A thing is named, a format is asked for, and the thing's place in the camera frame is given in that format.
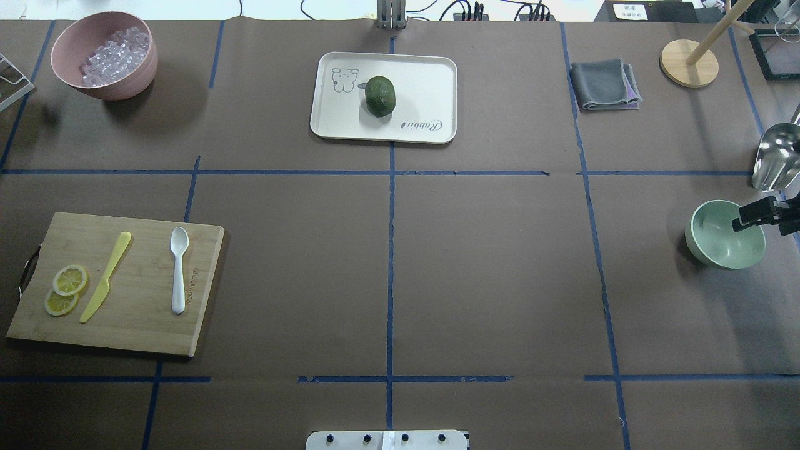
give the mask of table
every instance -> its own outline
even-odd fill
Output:
[[[798,237],[766,228],[744,271],[703,267],[682,237],[708,199],[761,198],[754,147],[800,98],[741,32],[688,90],[658,55],[708,25],[151,21],[154,84],[104,103],[49,67],[68,24],[0,22],[38,87],[0,114],[0,325],[56,211],[230,242],[191,360],[4,340],[8,448],[390,428],[468,430],[472,448],[800,448]],[[313,135],[334,50],[452,58],[453,142]],[[641,110],[576,110],[569,63],[616,57]]]

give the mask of pink bowl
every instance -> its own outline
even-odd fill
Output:
[[[96,87],[83,86],[81,65],[98,47],[106,45],[112,34],[133,26],[150,36],[150,47],[144,61],[124,78]],[[110,11],[92,14],[73,23],[58,36],[50,55],[55,75],[66,84],[90,97],[101,100],[124,100],[145,90],[158,69],[158,51],[150,28],[140,18],[128,13]]]

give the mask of white label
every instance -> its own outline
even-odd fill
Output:
[[[625,20],[647,20],[644,5],[619,5],[614,4],[614,15]]]

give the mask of gray cloth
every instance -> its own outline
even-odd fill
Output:
[[[642,102],[634,69],[621,58],[573,62],[570,77],[578,105],[585,110],[637,110]]]

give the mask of blue tape line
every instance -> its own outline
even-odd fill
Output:
[[[753,171],[581,171],[576,175],[625,175],[625,176],[751,176]]]
[[[742,77],[742,84],[745,86],[745,94],[747,94],[747,101],[750,102],[750,110],[753,111],[753,117],[755,118],[756,127],[758,127],[758,133],[760,135],[764,134],[764,126],[761,122],[761,116],[758,115],[758,109],[755,107],[755,101],[753,100],[753,93],[750,91],[750,84],[747,82],[747,76],[745,75],[745,68],[742,65],[742,59],[739,58],[739,49],[736,45],[736,35],[734,34],[733,27],[728,28],[728,37],[730,38],[730,45],[734,48],[734,57],[736,58],[736,66],[739,68],[739,76]]]
[[[299,384],[308,383],[385,383],[385,376],[299,376]]]
[[[192,175],[192,171],[151,171],[115,169],[8,169],[4,175]]]
[[[204,169],[200,175],[390,175],[389,171],[224,170]]]
[[[392,378],[394,377],[394,142],[389,143],[389,267],[386,305],[386,429],[394,426]]]
[[[549,175],[545,171],[399,171],[397,175]]]
[[[147,450],[150,446],[150,432],[153,429],[153,418],[155,417],[155,404],[158,400],[158,385],[161,382],[161,371],[164,367],[162,361],[155,365],[155,376],[153,378],[153,391],[150,393],[150,409],[147,411],[147,422],[145,423],[145,435],[142,439],[142,450]]]
[[[617,392],[617,408],[619,412],[619,419],[622,422],[622,442],[625,446],[625,450],[630,450],[628,419],[625,413],[625,399],[622,395],[622,382],[619,380],[619,362],[617,360],[617,346],[616,343],[614,342],[614,325],[611,322],[611,308],[608,302],[606,275],[603,272],[602,255],[600,253],[600,239],[598,237],[597,223],[594,220],[594,206],[592,205],[592,198],[590,193],[589,175],[588,175],[589,170],[586,166],[586,153],[584,152],[583,149],[583,139],[581,137],[581,131],[578,128],[578,102],[575,97],[574,88],[572,86],[572,77],[570,75],[570,52],[566,42],[566,29],[564,27],[564,22],[560,22],[559,26],[561,27],[561,43],[564,53],[564,66],[566,68],[566,81],[567,84],[569,85],[570,101],[572,102],[572,116],[575,128],[575,138],[578,142],[578,148],[580,149],[583,188],[584,191],[586,192],[586,205],[589,209],[589,222],[591,225],[592,241],[594,244],[594,258],[598,266],[598,271],[600,272],[600,286],[602,288],[603,310],[606,314],[606,333],[608,335],[608,347],[611,355],[611,367],[614,370],[614,376],[617,377],[617,379],[614,382],[614,386],[616,387],[616,392]]]
[[[192,169],[192,182],[189,184],[189,198],[186,200],[186,212],[183,214],[183,222],[189,222],[189,216],[192,212],[192,200],[194,200],[194,187],[198,181],[198,168],[200,167],[200,155],[194,160],[194,169]]]
[[[0,383],[153,383],[152,376],[0,376]]]
[[[392,380],[386,381],[386,429],[391,430],[394,429],[394,412],[392,410],[392,404],[394,402],[394,395],[393,391],[394,385],[392,384]]]
[[[208,88],[214,89],[214,80],[217,78],[217,63],[219,62],[219,49],[222,48],[222,34],[225,31],[225,21],[219,21],[219,33],[217,34],[217,50],[214,51],[214,65],[211,66],[211,78],[208,80]]]
[[[53,29],[55,29],[55,20],[50,21],[50,28],[47,29],[45,42],[42,44],[42,49],[39,51],[39,56],[36,59],[34,71],[30,74],[30,82],[36,81],[36,76],[39,73],[39,67],[42,66],[42,60],[44,59],[45,52],[47,51],[47,46],[50,45],[50,39],[53,37]],[[8,134],[8,140],[6,140],[6,148],[3,150],[2,157],[0,158],[0,171],[6,166],[8,154],[11,152],[11,145],[14,143],[14,136],[17,134],[17,128],[19,127],[20,121],[22,121],[22,113],[25,112],[25,106],[28,104],[28,98],[31,94],[33,94],[33,91],[25,94],[25,96],[22,97],[22,102],[19,104],[17,117],[14,119],[14,125],[11,126],[11,132]]]
[[[478,375],[478,376],[394,376],[396,383],[505,383],[511,381],[511,375]]]
[[[162,383],[210,383],[210,376],[164,376]]]
[[[0,376],[0,383],[153,383],[152,376]],[[210,376],[167,376],[162,383],[210,383]]]
[[[210,382],[211,378],[196,377],[193,383]],[[298,384],[312,383],[505,383],[514,379],[512,375],[393,375],[388,376],[299,376]]]
[[[711,380],[793,380],[800,381],[800,374],[782,373],[688,373],[688,374],[653,374],[653,375],[587,375],[588,382],[621,381],[711,381]]]

